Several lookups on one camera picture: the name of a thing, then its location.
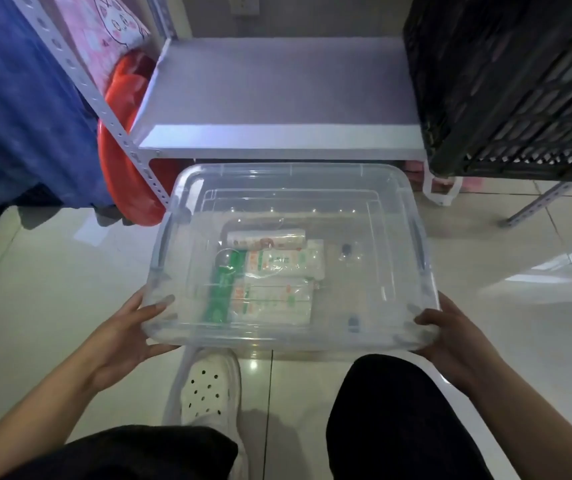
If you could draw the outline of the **green packet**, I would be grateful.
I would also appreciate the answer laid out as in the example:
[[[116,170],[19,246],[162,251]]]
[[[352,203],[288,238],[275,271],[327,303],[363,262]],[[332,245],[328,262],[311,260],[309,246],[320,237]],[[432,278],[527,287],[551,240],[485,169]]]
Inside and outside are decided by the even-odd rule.
[[[247,251],[222,249],[218,252],[210,275],[209,297],[204,322],[228,322],[228,308],[236,279],[244,275]]]

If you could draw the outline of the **white rolled tissue pack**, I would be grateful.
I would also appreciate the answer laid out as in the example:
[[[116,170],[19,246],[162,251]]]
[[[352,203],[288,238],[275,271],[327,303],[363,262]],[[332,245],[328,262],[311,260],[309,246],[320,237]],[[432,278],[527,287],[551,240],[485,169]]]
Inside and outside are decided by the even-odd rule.
[[[234,230],[226,234],[226,246],[231,249],[254,251],[261,249],[292,250],[304,246],[306,233],[301,228],[278,230]]]

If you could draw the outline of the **pink cartoon cat cloth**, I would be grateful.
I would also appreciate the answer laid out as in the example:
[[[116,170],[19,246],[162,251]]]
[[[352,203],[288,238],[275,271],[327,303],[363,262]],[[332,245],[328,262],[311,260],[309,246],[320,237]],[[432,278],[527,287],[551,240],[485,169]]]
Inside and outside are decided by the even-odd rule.
[[[97,87],[105,92],[117,63],[150,37],[123,0],[54,0],[72,44]]]

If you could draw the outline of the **person's left hand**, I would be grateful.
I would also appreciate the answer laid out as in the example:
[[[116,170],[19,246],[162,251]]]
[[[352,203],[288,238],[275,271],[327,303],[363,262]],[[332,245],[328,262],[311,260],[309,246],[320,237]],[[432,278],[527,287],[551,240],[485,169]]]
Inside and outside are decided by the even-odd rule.
[[[144,288],[136,291],[108,320],[99,325],[82,345],[90,361],[90,383],[100,392],[114,386],[147,360],[178,349],[168,344],[149,344],[138,324]]]

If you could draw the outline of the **person's right forearm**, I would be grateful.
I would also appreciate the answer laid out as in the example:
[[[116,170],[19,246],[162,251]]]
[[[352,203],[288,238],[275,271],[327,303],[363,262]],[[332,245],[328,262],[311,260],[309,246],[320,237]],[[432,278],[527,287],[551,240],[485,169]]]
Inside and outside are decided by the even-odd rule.
[[[572,424],[505,361],[473,361],[460,389],[520,480],[572,480]]]

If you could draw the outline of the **black trousers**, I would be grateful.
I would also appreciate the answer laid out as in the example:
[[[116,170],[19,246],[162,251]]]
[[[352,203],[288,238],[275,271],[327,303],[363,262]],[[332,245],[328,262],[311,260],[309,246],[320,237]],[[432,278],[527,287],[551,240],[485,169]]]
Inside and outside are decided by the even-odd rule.
[[[123,426],[71,442],[0,480],[228,480],[235,420],[212,411],[185,426]],[[418,366],[365,355],[348,370],[326,426],[334,480],[493,480],[482,453]]]

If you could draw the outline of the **person's left forearm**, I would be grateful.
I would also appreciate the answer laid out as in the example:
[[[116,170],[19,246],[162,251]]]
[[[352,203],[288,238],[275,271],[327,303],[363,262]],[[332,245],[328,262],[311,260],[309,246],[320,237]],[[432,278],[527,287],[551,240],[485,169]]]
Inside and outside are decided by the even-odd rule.
[[[122,378],[77,353],[59,364],[0,420],[0,478],[63,446],[94,397]]]

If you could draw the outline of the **small white cotton pad packet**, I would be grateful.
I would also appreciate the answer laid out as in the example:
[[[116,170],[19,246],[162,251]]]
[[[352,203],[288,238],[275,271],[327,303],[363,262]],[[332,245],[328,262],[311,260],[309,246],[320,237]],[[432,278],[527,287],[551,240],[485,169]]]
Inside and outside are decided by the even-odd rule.
[[[244,272],[256,278],[277,276],[322,281],[326,276],[323,249],[313,246],[300,250],[249,251]]]

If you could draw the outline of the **person's right hand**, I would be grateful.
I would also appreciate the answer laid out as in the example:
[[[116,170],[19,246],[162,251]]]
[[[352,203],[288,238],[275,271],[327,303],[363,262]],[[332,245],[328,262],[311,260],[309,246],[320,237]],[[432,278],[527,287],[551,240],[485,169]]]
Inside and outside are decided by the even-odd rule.
[[[444,293],[438,292],[445,313],[441,333],[432,343],[413,351],[431,362],[448,382],[470,396],[506,368],[483,332]]]

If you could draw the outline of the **white perforated clog shoe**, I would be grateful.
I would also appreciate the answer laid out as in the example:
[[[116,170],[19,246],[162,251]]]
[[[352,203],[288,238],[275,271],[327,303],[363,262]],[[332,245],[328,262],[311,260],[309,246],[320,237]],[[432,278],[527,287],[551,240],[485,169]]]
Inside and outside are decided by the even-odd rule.
[[[245,450],[238,428],[241,370],[230,349],[190,348],[181,365],[179,425],[206,426]]]

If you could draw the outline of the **white shelf board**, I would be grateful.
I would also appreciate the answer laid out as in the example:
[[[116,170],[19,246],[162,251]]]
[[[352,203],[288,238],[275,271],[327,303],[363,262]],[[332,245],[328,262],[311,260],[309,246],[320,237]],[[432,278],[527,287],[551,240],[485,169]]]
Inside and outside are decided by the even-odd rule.
[[[130,135],[150,159],[426,160],[400,38],[167,41]]]

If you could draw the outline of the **red plastic basin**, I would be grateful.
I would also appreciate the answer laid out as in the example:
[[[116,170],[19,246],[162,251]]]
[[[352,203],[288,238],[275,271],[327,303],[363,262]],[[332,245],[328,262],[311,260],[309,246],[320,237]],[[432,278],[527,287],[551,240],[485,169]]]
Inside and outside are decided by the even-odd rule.
[[[116,64],[106,92],[106,102],[127,132],[130,132],[143,102],[155,62],[138,48]],[[98,122],[98,157],[114,204],[135,225],[160,224],[165,208],[103,122]]]

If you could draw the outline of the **grey perforated metal post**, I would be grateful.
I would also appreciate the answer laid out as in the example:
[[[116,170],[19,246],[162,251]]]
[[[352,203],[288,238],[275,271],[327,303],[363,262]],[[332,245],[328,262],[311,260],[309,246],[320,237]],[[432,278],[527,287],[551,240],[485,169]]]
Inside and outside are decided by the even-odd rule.
[[[523,207],[517,213],[503,219],[499,222],[499,226],[503,228],[512,228],[526,219],[533,216],[538,211],[545,209],[549,204],[558,199],[559,197],[565,195],[565,193],[572,190],[572,182],[559,182],[553,185],[549,190],[542,193],[530,204]]]

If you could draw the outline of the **clear plastic storage bin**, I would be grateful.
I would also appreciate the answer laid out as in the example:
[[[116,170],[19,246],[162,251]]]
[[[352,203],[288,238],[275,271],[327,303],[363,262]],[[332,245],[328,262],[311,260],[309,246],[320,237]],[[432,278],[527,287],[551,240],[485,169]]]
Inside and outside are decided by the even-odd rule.
[[[204,322],[210,275],[234,230],[301,228],[320,247],[304,326]],[[341,256],[350,243],[353,255]],[[177,346],[329,351],[414,349],[430,342],[413,323],[438,308],[426,233],[410,183],[393,166],[339,162],[192,166],[176,181],[152,253],[145,305],[175,301],[142,326]]]

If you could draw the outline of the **large white cotton pad packet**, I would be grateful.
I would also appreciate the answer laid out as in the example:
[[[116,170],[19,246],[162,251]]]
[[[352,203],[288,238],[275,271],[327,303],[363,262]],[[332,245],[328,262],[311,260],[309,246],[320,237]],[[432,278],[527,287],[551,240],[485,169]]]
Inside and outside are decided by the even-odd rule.
[[[314,282],[305,278],[236,278],[228,320],[251,325],[304,326],[311,320],[314,289]]]

